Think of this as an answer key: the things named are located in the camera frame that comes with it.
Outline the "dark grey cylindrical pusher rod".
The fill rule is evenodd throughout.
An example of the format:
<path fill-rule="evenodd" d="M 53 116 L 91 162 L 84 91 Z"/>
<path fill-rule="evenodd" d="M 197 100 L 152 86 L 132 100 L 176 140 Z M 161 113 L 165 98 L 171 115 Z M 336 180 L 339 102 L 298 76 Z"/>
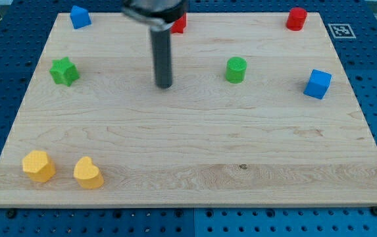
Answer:
<path fill-rule="evenodd" d="M 172 85 L 171 24 L 164 28 L 150 27 L 153 68 L 157 87 L 167 89 Z"/>

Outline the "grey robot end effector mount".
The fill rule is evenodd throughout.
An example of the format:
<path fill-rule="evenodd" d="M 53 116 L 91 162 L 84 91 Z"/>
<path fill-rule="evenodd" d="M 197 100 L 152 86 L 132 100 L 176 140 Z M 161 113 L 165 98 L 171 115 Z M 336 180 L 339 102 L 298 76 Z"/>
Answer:
<path fill-rule="evenodd" d="M 121 10 L 140 23 L 164 26 L 179 20 L 187 7 L 187 0 L 123 0 Z"/>

